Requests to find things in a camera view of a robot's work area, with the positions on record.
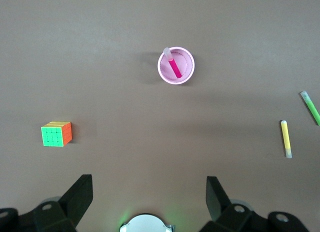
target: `orange cube face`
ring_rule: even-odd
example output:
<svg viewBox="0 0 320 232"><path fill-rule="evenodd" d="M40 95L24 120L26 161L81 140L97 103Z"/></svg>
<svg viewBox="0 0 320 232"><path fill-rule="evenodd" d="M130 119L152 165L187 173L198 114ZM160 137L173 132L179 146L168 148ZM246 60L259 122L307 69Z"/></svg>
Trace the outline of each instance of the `orange cube face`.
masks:
<svg viewBox="0 0 320 232"><path fill-rule="evenodd" d="M72 140L70 121L51 121L41 127L44 146L65 146Z"/></svg>
<svg viewBox="0 0 320 232"><path fill-rule="evenodd" d="M64 146L72 140L71 122L62 127L62 138Z"/></svg>

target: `yellow marker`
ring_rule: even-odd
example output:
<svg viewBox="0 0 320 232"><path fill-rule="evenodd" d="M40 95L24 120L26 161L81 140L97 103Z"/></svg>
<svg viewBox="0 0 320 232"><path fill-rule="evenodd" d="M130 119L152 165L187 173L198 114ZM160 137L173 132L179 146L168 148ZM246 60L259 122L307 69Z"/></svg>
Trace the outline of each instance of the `yellow marker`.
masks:
<svg viewBox="0 0 320 232"><path fill-rule="evenodd" d="M291 146L288 132L288 125L285 120L281 121L281 129L283 134L284 148L285 148L285 156L287 158L292 158L291 154Z"/></svg>

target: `green highlighter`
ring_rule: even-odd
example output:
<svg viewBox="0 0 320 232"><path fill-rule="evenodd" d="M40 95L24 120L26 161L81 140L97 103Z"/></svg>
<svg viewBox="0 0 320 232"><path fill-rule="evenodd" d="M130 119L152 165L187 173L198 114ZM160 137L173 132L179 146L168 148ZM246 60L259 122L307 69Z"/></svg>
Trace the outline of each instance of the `green highlighter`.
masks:
<svg viewBox="0 0 320 232"><path fill-rule="evenodd" d="M320 115L319 115L314 103L311 101L308 93L306 91L303 91L300 94L301 94L302 98L304 99L306 105L308 106L308 108L309 108L311 114L313 115L315 121L320 126Z"/></svg>

